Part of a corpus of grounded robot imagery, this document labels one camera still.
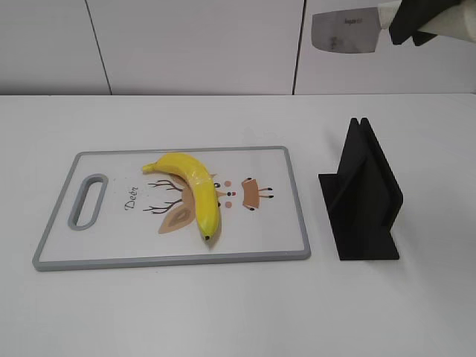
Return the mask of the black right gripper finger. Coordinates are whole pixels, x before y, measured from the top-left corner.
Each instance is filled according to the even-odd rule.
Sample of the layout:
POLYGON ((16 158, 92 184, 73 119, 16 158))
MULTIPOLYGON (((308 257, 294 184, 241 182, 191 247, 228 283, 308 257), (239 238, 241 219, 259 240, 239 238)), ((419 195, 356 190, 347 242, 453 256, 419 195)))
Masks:
POLYGON ((426 33, 422 31, 416 31, 412 35, 412 40, 414 42, 415 46, 421 46, 424 45, 425 43, 431 41, 434 39, 437 35, 433 33, 426 33))

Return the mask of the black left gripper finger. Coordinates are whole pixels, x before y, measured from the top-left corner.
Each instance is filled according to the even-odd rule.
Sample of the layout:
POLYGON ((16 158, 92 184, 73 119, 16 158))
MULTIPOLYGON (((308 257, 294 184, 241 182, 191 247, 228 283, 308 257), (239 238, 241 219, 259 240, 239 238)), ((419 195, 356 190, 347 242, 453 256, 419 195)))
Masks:
POLYGON ((427 22, 459 4, 460 0, 403 0, 389 27, 391 42, 403 44, 427 22))

